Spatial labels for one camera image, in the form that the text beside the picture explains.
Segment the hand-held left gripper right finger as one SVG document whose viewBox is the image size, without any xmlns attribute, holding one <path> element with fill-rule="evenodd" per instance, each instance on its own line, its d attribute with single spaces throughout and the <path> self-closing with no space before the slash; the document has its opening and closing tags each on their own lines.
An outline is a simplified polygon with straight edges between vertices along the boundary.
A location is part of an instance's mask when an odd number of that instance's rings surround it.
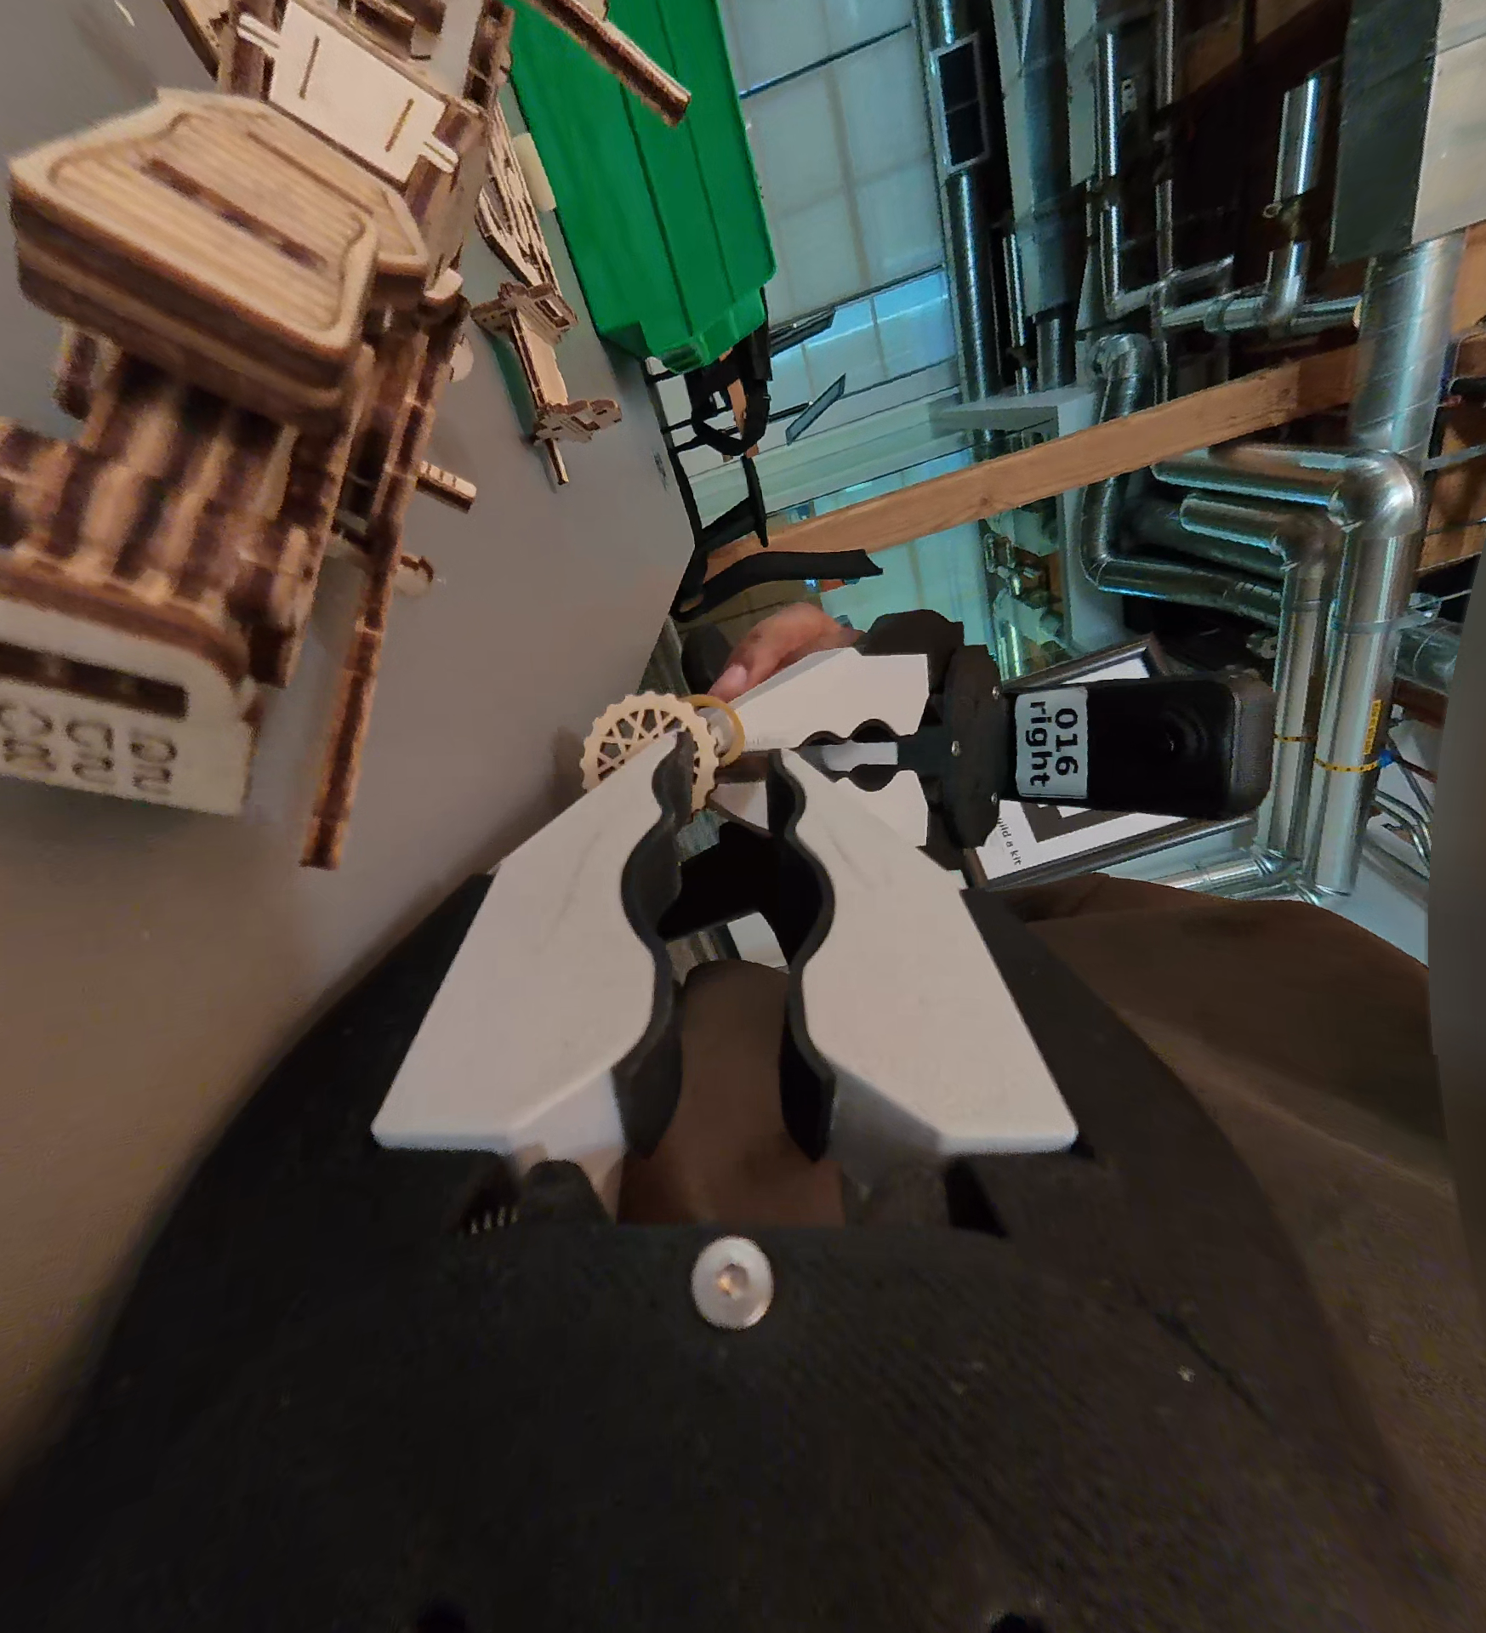
<svg viewBox="0 0 1486 1633">
<path fill-rule="evenodd" d="M 784 1117 L 814 1156 L 956 1159 L 1075 1144 L 962 885 L 858 790 L 773 753 L 769 821 L 792 926 Z"/>
</svg>

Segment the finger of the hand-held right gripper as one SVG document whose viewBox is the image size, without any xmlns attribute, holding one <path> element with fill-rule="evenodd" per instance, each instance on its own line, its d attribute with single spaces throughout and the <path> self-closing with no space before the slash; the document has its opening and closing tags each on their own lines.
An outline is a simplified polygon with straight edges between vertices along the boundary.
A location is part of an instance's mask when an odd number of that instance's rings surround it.
<svg viewBox="0 0 1486 1633">
<path fill-rule="evenodd" d="M 930 694 L 927 653 L 839 648 L 806 655 L 716 710 L 718 753 L 849 741 L 868 723 L 911 735 Z"/>
<path fill-rule="evenodd" d="M 942 868 L 921 778 L 895 762 L 854 764 L 845 745 L 806 749 L 806 848 L 831 869 L 903 868 L 901 850 Z"/>
</svg>

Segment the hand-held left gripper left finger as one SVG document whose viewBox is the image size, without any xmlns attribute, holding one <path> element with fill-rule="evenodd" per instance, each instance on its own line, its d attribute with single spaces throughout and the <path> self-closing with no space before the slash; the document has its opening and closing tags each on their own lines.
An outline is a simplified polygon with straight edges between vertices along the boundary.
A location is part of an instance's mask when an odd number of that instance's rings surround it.
<svg viewBox="0 0 1486 1633">
<path fill-rule="evenodd" d="M 658 930 L 679 889 L 689 739 L 660 739 L 504 856 L 385 1093 L 397 1150 L 652 1154 L 679 1097 Z"/>
</svg>

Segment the wooden wheel piece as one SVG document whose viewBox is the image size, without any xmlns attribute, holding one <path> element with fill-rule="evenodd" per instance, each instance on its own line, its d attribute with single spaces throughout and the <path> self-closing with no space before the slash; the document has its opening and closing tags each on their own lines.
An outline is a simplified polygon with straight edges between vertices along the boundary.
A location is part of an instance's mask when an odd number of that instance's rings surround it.
<svg viewBox="0 0 1486 1633">
<path fill-rule="evenodd" d="M 691 807 L 701 809 L 716 784 L 716 737 L 691 698 L 668 692 L 625 694 L 594 720 L 578 764 L 582 788 L 586 792 L 597 788 L 634 755 L 669 735 L 691 739 Z"/>
</svg>

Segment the wooden model assembly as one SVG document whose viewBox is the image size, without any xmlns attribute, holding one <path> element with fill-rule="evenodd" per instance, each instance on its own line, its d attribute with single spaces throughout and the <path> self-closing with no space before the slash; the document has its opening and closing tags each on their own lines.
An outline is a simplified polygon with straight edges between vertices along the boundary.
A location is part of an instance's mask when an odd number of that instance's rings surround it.
<svg viewBox="0 0 1486 1633">
<path fill-rule="evenodd" d="M 52 437 L 0 418 L 0 774 L 235 815 L 329 556 L 364 572 L 301 864 L 336 868 L 405 513 L 473 305 L 514 9 L 457 87 L 442 3 L 173 3 L 216 89 L 9 161 L 19 287 L 60 321 Z"/>
</svg>

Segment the person's right hand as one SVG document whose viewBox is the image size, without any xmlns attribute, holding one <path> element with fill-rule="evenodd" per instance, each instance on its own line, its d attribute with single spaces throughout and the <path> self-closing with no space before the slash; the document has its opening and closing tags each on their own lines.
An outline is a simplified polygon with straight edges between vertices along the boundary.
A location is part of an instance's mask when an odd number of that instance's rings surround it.
<svg viewBox="0 0 1486 1633">
<path fill-rule="evenodd" d="M 839 622 L 817 603 L 782 605 L 732 646 L 710 694 L 734 702 L 806 655 L 853 646 L 860 636 L 860 630 Z"/>
</svg>

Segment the wooden grid piece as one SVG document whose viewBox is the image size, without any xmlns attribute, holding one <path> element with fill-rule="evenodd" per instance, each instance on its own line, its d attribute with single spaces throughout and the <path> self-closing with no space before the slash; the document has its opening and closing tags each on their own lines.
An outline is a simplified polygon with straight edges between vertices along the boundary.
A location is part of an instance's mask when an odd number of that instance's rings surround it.
<svg viewBox="0 0 1486 1633">
<path fill-rule="evenodd" d="M 506 280 L 496 295 L 473 305 L 469 317 L 484 332 L 508 340 L 531 396 L 529 439 L 545 453 L 553 480 L 566 484 L 560 441 L 588 441 L 621 420 L 613 396 L 574 396 L 558 367 L 557 344 L 578 324 L 576 311 L 551 280 Z"/>
</svg>

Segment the green plastic bin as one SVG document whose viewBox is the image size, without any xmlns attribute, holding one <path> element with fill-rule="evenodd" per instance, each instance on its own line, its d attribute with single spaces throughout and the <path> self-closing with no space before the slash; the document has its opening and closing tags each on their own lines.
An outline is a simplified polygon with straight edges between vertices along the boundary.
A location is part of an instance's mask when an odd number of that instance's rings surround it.
<svg viewBox="0 0 1486 1633">
<path fill-rule="evenodd" d="M 691 91 L 664 122 L 574 34 L 520 3 L 512 79 L 595 330 L 673 373 L 765 321 L 773 239 L 714 1 L 607 3 Z"/>
</svg>

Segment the silver ventilation duct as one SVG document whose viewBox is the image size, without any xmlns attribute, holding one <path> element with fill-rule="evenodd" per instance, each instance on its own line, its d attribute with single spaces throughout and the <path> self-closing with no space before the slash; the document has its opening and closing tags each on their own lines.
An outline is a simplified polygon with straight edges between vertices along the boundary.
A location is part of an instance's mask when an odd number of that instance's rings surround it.
<svg viewBox="0 0 1486 1633">
<path fill-rule="evenodd" d="M 1152 342 L 1104 334 L 1098 432 L 1139 443 L 1038 500 L 1078 490 L 1075 562 L 1102 593 L 1275 620 L 1275 723 L 1256 836 L 1166 887 L 1351 893 L 1378 790 L 1410 581 L 1425 517 L 1425 451 L 1454 354 L 1466 231 L 1486 221 L 1486 3 L 1353 3 L 1337 68 L 1326 256 L 1363 268 L 1355 303 L 1304 299 L 1297 231 L 1318 173 L 1283 169 L 1277 260 L 1256 330 L 1357 326 L 1343 447 L 1199 430 L 1217 389 L 1141 406 Z"/>
</svg>

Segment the wooden post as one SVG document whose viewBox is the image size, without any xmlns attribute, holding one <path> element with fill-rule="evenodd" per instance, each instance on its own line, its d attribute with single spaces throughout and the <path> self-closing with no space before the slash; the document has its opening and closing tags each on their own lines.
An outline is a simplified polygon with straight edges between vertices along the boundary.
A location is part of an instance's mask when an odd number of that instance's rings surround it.
<svg viewBox="0 0 1486 1633">
<path fill-rule="evenodd" d="M 1188 396 L 975 461 L 895 492 L 771 529 L 786 552 L 876 552 L 954 525 L 1135 472 L 1162 459 L 1343 406 L 1357 348 L 1314 352 Z"/>
</svg>

